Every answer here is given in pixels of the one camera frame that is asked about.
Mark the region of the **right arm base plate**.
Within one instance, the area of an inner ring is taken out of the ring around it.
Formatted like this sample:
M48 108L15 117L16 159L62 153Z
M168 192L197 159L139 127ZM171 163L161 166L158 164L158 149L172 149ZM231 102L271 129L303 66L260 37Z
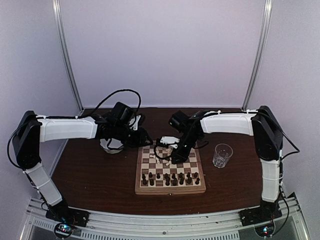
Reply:
M240 221L243 227L268 222L280 218L282 215L282 211L278 207L271 209L268 206L247 208L239 212Z

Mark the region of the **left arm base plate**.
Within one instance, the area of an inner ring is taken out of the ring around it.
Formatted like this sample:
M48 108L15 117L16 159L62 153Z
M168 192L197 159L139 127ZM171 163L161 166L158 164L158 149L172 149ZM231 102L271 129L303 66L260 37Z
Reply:
M57 222L68 223L76 227L86 227L90 213L85 210L67 208L66 210L47 210L45 217Z

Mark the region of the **dark tall king piece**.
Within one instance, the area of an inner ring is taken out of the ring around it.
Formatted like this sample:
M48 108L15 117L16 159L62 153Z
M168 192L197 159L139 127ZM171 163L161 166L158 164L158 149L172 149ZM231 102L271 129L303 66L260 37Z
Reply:
M173 186L177 186L177 185L178 185L178 180L177 180L176 178L174 178L174 179L172 180L172 185L173 185Z

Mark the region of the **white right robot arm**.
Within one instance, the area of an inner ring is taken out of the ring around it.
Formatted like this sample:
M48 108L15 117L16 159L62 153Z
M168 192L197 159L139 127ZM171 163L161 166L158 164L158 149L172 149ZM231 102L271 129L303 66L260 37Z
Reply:
M201 150L204 159L204 172L208 185L218 184L215 200L224 200L225 206L253 207L259 205L256 216L266 221L276 212L280 195L283 169L281 156L285 134L272 111L267 106L256 110L240 112L199 111L188 116L182 111L172 115L169 124L179 131L181 137L174 140L177 145L172 152L172 162L186 160L191 149L205 135L217 137L213 146ZM209 170L209 157L217 156L217 147L222 141L236 143L229 157L235 163L218 173Z

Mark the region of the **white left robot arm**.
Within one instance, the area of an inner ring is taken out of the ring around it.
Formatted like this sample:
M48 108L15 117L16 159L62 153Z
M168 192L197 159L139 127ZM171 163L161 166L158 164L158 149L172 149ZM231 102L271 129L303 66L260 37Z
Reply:
M145 116L117 102L105 115L90 113L81 116L45 116L26 111L8 142L13 146L16 164L25 172L52 213L61 222L72 218L72 211L63 204L63 196L42 164L40 144L56 140L99 139L106 142L105 150L123 147L140 148L153 144L141 126Z

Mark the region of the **dark piece queen file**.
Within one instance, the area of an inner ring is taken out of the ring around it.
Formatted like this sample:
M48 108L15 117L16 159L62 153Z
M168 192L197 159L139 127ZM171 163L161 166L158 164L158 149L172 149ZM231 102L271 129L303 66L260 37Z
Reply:
M165 179L165 185L166 185L166 186L170 186L170 185L171 185L171 179L170 179L169 177L167 177L167 178Z

